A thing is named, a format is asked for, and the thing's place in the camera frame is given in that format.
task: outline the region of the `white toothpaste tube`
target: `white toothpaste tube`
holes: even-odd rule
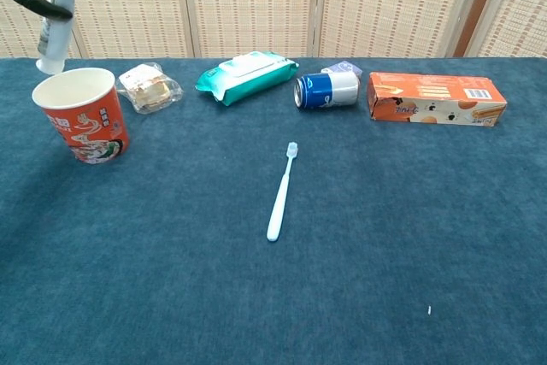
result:
[[[50,2],[74,12],[74,0],[50,0]],[[40,58],[36,61],[36,67],[41,72],[59,74],[65,68],[73,23],[74,18],[69,21],[43,19],[38,43]]]

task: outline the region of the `wet wipes package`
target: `wet wipes package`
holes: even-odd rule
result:
[[[272,52],[253,51],[236,56],[203,73],[198,91],[211,93],[226,106],[251,94],[290,80],[298,64]]]

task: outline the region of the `can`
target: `can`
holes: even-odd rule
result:
[[[306,74],[294,86],[300,109],[349,106],[359,97],[359,79],[353,72]]]

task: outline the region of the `paper cup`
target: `paper cup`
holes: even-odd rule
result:
[[[103,68],[78,68],[50,77],[32,92],[76,158],[107,162],[127,150],[114,75]]]

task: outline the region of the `clear plastic wrapper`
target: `clear plastic wrapper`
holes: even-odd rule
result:
[[[139,64],[122,74],[116,81],[116,89],[141,115],[165,109],[184,93],[179,83],[154,62]]]

